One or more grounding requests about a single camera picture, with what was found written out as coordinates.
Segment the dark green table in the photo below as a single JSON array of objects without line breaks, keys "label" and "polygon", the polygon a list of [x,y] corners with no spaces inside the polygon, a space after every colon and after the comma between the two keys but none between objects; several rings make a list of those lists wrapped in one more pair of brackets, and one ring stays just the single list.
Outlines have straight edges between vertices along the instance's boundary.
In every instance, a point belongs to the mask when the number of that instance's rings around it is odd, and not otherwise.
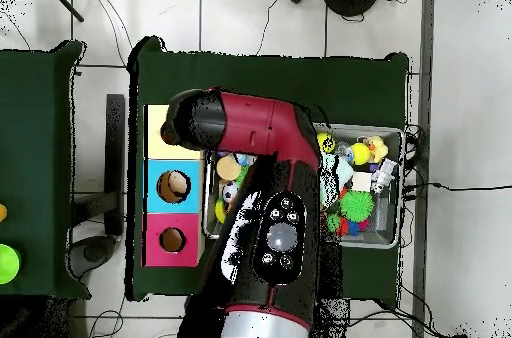
[{"label": "dark green table", "polygon": [[[131,232],[127,241],[128,297],[148,293],[188,295],[199,289],[208,253],[196,268],[141,266],[143,106],[168,104],[187,89],[222,86],[233,92],[302,104],[313,122],[405,126],[405,54],[383,60],[350,57],[286,58],[231,56],[212,53],[168,53],[157,37],[140,41],[130,55],[129,198]],[[392,249],[341,249],[343,294],[340,297],[396,299],[398,245]]]},{"label": "dark green table", "polygon": [[67,270],[71,227],[72,70],[82,43],[50,52],[0,51],[0,243],[22,257],[0,295],[89,297]]}]

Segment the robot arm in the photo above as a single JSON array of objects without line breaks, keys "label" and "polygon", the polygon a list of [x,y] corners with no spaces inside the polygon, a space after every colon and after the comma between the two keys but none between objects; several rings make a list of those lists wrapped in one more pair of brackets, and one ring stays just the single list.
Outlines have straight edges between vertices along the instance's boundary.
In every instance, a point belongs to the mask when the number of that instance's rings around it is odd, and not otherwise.
[{"label": "robot arm", "polygon": [[162,137],[189,149],[258,155],[222,226],[182,338],[308,338],[318,262],[320,152],[291,103],[192,90],[171,100]]}]

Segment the gray plastic bin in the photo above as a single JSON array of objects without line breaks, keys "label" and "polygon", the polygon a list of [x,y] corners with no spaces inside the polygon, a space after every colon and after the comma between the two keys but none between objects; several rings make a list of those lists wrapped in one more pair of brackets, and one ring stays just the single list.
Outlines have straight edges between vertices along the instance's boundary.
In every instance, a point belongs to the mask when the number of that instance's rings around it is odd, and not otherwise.
[{"label": "gray plastic bin", "polygon": [[[343,235],[341,237],[321,235],[327,241],[336,241],[343,246],[388,249],[400,240],[400,206],[402,205],[402,189],[404,180],[405,136],[399,129],[331,124],[313,124],[317,132],[327,132],[336,142],[343,141],[354,144],[359,137],[380,136],[388,146],[386,156],[398,163],[395,167],[389,187],[380,194],[372,193],[375,207],[369,218],[366,231],[358,236]],[[213,166],[218,157],[215,153],[205,155],[205,196],[203,198],[203,232],[209,238],[218,238],[221,224],[215,217],[215,202],[219,198],[219,178]]]}]

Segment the black button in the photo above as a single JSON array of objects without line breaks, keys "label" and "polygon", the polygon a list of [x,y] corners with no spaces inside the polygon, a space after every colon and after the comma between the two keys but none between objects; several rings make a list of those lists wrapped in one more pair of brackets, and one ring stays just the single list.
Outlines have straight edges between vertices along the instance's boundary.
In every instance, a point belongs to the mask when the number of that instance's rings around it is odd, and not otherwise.
[{"label": "black button", "polygon": [[274,260],[276,259],[272,253],[265,253],[261,258],[261,261],[263,262],[264,265],[271,265],[272,263],[274,263]]},{"label": "black button", "polygon": [[281,263],[281,266],[285,269],[291,269],[293,266],[293,260],[290,256],[287,256],[286,254],[284,256],[281,256],[281,259],[279,259],[279,263]]},{"label": "black button", "polygon": [[291,209],[292,207],[292,201],[289,198],[283,198],[281,200],[281,207],[283,209]]},{"label": "black button", "polygon": [[290,212],[286,217],[288,218],[288,221],[294,225],[299,223],[299,215],[296,212]]},{"label": "black button", "polygon": [[278,220],[281,217],[281,212],[277,209],[274,209],[270,212],[270,217],[274,220]]}]

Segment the green spiky ball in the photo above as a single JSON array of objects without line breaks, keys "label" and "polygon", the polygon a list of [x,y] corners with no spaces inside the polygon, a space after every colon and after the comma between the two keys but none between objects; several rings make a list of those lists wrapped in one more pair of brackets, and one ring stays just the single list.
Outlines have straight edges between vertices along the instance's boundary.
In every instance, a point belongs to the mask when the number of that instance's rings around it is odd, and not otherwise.
[{"label": "green spiky ball", "polygon": [[329,232],[336,232],[340,226],[340,217],[336,214],[327,215],[327,229]]},{"label": "green spiky ball", "polygon": [[348,191],[340,201],[340,212],[352,222],[362,222],[372,214],[373,200],[369,192]]}]

